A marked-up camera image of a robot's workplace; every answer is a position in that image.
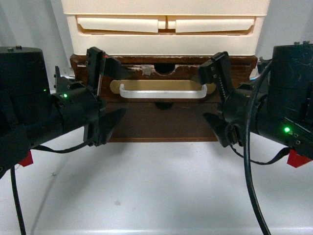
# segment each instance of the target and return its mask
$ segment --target black cable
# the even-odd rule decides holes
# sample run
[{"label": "black cable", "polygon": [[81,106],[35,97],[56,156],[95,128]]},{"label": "black cable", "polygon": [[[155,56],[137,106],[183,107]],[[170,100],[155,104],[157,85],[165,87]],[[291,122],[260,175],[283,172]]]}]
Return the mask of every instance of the black cable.
[{"label": "black cable", "polygon": [[[231,149],[232,149],[239,157],[244,158],[243,155],[241,155],[240,153],[237,152],[237,150],[234,148],[233,145],[230,144],[229,146],[231,147]],[[276,154],[276,156],[275,156],[272,160],[268,161],[267,163],[264,163],[264,162],[257,162],[257,161],[251,160],[251,159],[250,159],[250,162],[255,163],[255,164],[257,164],[257,165],[271,165],[271,164],[273,164],[273,163],[275,163],[275,162],[281,160],[284,156],[288,155],[289,152],[290,152],[290,148],[289,148],[289,147],[282,148],[282,149]]]},{"label": "black cable", "polygon": [[92,140],[88,140],[88,141],[85,141],[85,142],[75,146],[75,147],[64,149],[64,150],[54,150],[52,148],[49,148],[49,147],[46,147],[43,145],[38,145],[38,146],[34,147],[33,149],[40,150],[40,151],[46,151],[46,152],[52,152],[52,153],[70,153],[70,152],[73,152],[73,151],[78,150],[80,148],[83,148],[86,145],[89,145],[91,143],[92,143]]},{"label": "black cable", "polygon": [[246,186],[248,189],[248,193],[249,193],[250,201],[254,210],[254,214],[258,220],[258,223],[264,235],[270,235],[270,231],[262,215],[262,212],[258,203],[258,199],[255,194],[253,181],[252,181],[251,164],[250,164],[250,126],[251,126],[252,110],[255,105],[257,94],[261,88],[263,81],[267,77],[267,74],[269,73],[270,68],[271,68],[271,62],[266,66],[264,71],[259,76],[257,85],[251,93],[251,97],[247,105],[245,141],[244,141],[245,142],[244,165],[245,165]]},{"label": "black cable", "polygon": [[16,213],[18,215],[21,235],[26,235],[26,230],[25,230],[25,225],[24,225],[24,220],[23,220],[23,214],[22,214],[20,200],[19,200],[18,188],[16,186],[16,177],[15,177],[14,166],[11,168],[11,183],[12,183],[12,191],[13,191],[15,209],[16,209]]}]

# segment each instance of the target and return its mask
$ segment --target metal drawer handle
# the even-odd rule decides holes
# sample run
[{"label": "metal drawer handle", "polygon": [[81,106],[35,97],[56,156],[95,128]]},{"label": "metal drawer handle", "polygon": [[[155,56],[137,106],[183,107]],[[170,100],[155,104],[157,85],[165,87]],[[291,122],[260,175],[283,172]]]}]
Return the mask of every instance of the metal drawer handle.
[{"label": "metal drawer handle", "polygon": [[119,91],[122,97],[133,99],[201,99],[207,95],[207,86],[203,85],[200,91],[128,91],[121,84]]}]

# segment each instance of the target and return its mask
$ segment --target round hole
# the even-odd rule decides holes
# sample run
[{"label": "round hole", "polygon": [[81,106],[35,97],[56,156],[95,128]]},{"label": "round hole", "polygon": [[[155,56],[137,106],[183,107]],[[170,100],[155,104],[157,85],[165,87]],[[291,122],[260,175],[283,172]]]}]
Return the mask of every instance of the round hole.
[{"label": "round hole", "polygon": [[167,110],[173,107],[173,102],[155,102],[155,105],[158,109]]},{"label": "round hole", "polygon": [[175,70],[175,64],[173,63],[157,63],[154,64],[157,73],[162,75],[171,74]]}]

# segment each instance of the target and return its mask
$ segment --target wooden drawer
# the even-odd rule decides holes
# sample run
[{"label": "wooden drawer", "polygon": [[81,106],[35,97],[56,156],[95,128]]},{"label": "wooden drawer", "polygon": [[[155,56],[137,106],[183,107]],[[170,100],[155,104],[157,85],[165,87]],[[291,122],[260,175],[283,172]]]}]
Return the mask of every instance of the wooden drawer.
[{"label": "wooden drawer", "polygon": [[[130,80],[189,80],[207,56],[117,56],[135,70]],[[232,56],[230,75],[234,87],[249,82],[256,66],[255,56]],[[87,83],[86,57],[72,55],[76,80]],[[203,113],[217,112],[218,91],[202,99],[127,99],[110,89],[112,78],[104,76],[100,96],[107,100],[107,112],[125,108],[127,112],[111,137],[111,142],[216,141]]]}]

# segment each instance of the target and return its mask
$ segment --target white table surface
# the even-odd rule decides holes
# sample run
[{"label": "white table surface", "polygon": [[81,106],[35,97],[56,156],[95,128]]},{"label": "white table surface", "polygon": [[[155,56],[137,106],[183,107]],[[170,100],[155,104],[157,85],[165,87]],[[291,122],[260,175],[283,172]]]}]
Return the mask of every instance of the white table surface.
[{"label": "white table surface", "polygon": [[[45,145],[64,149],[82,138],[81,128]],[[251,158],[268,161],[282,147],[253,135]],[[218,142],[32,154],[33,165],[16,165],[27,234],[261,234],[243,160]],[[273,235],[313,234],[313,163],[295,169],[286,162],[252,165],[263,215]],[[9,172],[0,180],[0,234],[20,234]]]}]

